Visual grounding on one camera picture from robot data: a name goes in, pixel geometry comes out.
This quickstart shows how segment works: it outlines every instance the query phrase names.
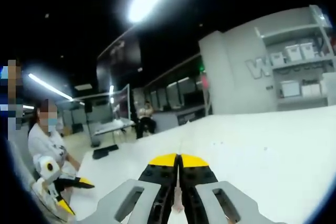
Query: white tabletop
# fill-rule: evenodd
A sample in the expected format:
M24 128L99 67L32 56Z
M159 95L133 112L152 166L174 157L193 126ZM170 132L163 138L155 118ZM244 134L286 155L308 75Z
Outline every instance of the white tabletop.
M121 130L132 125L134 125L134 122L129 119L121 118L118 120L113 120L109 123L100 124L94 132L94 135L101 135L111 131Z
M148 162L168 153L206 160L226 180L254 199L274 222L304 223L320 205L336 176L336 106L289 112L213 115L136 143L99 160L88 152L79 176L96 188L75 189L71 207L81 220L99 199L129 178L138 179ZM172 212L170 223L187 223Z

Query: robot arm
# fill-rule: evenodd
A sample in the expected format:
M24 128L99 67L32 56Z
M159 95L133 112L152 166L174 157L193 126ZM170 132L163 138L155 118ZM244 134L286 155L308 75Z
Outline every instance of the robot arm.
M39 192L42 199L47 201L48 197L51 197L65 211L75 215L69 204L62 198L61 192L66 187L94 188L94 185L85 178L63 173L52 157L37 155L34 157L34 165L41 176L35 183L35 190Z
M132 212L128 224L167 224L178 174L188 223L275 223L260 214L253 199L219 182L204 160L186 154L151 160L138 180L129 179L107 194L96 212L78 223L120 224Z

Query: white wall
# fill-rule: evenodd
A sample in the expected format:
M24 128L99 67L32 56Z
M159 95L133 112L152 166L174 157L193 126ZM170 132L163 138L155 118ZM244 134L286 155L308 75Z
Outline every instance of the white wall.
M214 114L275 111L275 90L266 90L274 85L272 76L254 79L245 63L267 53L255 27L265 34L312 22L308 7L297 8L250 21L225 33L215 31L201 39Z

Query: window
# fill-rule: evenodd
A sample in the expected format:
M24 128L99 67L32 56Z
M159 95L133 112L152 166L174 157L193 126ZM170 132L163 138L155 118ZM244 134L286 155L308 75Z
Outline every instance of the window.
M181 101L182 104L184 104L184 94L192 93L196 91L195 81L193 78L186 77L184 79L181 79L178 81L179 89L180 89L180 95L181 95Z
M159 89L157 92L157 94L159 95L160 107L163 108L163 106L167 105L166 91L165 89Z
M179 101L179 93L177 90L177 85L176 82L169 84L167 86L167 94L168 94L168 101L169 105L174 108L176 106L181 106L180 101Z

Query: face mask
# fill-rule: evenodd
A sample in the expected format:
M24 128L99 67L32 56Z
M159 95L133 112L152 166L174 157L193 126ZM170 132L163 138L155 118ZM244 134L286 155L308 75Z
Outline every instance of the face mask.
M56 128L57 118L48 118L48 131L51 132Z
M48 132L52 132L56 129L55 125L48 125Z

